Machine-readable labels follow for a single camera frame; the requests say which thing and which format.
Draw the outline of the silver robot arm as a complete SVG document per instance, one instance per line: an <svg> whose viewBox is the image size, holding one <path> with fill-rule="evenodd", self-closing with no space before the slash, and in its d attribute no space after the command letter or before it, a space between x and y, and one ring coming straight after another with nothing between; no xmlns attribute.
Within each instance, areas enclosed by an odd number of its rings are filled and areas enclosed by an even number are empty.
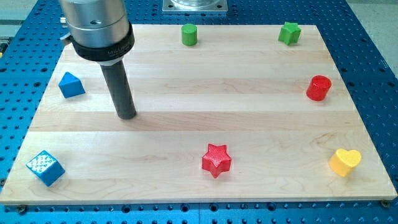
<svg viewBox="0 0 398 224"><path fill-rule="evenodd" d="M100 65L122 60L135 43L123 0L60 0L76 53Z"/></svg>

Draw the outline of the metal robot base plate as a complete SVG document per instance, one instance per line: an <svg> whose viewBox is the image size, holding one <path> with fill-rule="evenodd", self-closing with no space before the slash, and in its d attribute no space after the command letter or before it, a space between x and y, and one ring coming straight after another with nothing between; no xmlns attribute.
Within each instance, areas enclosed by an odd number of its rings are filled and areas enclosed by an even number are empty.
<svg viewBox="0 0 398 224"><path fill-rule="evenodd" d="M177 12L226 12L227 0L163 0L162 11Z"/></svg>

